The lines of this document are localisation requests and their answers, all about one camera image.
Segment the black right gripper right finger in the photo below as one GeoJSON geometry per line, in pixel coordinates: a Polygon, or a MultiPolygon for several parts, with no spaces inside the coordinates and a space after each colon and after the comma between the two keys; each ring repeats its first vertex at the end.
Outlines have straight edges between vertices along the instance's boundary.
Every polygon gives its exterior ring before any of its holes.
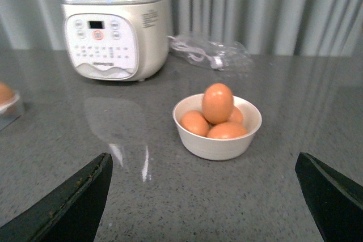
{"type": "Polygon", "coordinates": [[[324,241],[362,241],[362,186],[308,153],[295,172],[324,241]]]}

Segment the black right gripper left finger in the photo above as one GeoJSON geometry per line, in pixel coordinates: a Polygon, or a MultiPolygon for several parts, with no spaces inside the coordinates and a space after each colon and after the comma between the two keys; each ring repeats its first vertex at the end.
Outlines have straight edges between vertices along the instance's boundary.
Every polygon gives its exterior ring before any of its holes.
{"type": "Polygon", "coordinates": [[[102,153],[1,227],[1,241],[94,241],[111,183],[113,160],[102,153]]]}

